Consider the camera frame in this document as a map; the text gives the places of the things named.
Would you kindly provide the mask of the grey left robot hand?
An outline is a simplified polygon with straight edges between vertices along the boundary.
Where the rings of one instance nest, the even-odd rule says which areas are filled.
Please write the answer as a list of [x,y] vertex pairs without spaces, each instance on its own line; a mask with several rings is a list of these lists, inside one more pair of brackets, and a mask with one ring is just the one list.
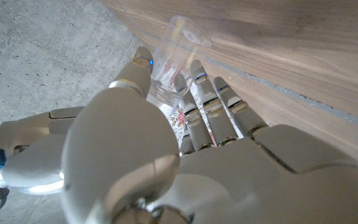
[[134,58],[78,114],[62,152],[70,223],[358,223],[358,162],[287,125],[258,127],[215,78],[234,121],[224,142],[181,154],[146,99],[152,54]]

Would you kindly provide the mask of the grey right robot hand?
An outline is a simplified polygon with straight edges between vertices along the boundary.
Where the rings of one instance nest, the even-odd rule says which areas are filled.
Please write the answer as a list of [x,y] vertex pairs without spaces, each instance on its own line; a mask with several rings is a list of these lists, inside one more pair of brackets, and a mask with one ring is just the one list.
[[0,125],[0,149],[11,156],[17,146],[30,146],[49,134],[66,134],[82,109],[81,106],[61,108],[15,121],[4,121]]

